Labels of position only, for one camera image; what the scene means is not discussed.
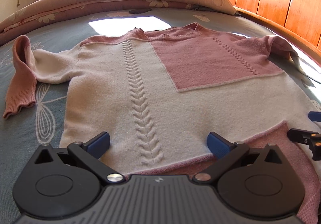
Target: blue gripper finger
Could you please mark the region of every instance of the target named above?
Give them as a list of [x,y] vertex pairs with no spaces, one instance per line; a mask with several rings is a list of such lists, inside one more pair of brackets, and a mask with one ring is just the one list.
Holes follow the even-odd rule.
[[216,132],[211,132],[207,136],[207,147],[213,155],[220,159],[233,150],[236,146],[218,135]]
[[321,112],[311,111],[308,113],[308,117],[311,121],[321,121]]
[[83,149],[90,155],[99,159],[110,147],[110,136],[108,132],[101,132],[96,137],[83,144]]

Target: logo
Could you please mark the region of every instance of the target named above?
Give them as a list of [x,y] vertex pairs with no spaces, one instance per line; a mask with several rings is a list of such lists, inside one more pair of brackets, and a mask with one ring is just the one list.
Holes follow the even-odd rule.
[[162,181],[164,181],[164,179],[161,178],[161,177],[158,177],[157,179],[155,179],[155,181],[156,181],[157,183],[161,183]]

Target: folded quilt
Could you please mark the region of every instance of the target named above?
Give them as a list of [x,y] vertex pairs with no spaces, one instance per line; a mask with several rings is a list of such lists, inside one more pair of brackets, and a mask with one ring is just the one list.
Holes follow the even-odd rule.
[[185,8],[205,6],[235,14],[229,0],[39,0],[0,23],[0,46],[39,27],[104,11],[136,8]]

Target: ribbed cuff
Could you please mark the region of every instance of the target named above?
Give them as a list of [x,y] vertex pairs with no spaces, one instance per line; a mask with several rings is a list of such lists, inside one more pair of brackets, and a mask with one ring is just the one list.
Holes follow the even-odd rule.
[[3,118],[6,119],[10,115],[19,113],[22,107],[29,108],[35,105],[35,88],[36,85],[31,89],[18,92],[17,94],[7,98]]
[[300,208],[297,217],[305,224],[317,224],[318,222],[318,208],[320,203],[320,188],[317,189],[315,194],[303,207]]

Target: blue bedsheet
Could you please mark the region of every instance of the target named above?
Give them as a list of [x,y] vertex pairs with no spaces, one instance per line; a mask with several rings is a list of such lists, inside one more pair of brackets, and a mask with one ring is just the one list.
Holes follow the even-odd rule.
[[[185,9],[153,9],[143,14],[129,11],[105,12],[48,25],[27,34],[33,50],[45,49],[58,53],[71,49],[87,37],[103,34],[120,36],[133,28],[145,31],[181,27],[198,22],[202,26],[233,32],[248,37],[263,37],[273,33],[243,17],[216,12]],[[5,95],[14,74],[12,65],[12,45],[9,42],[0,47],[0,112],[5,109]],[[302,56],[302,64],[307,70],[316,69]],[[273,56],[271,60],[284,69],[303,89],[307,96],[320,107],[321,85],[299,73],[291,61]],[[22,109],[18,115],[0,120],[0,220],[11,223],[18,215],[11,190],[19,173],[33,154],[39,143],[51,143],[58,147],[64,126],[65,102],[68,83],[51,85],[37,84],[37,104]]]

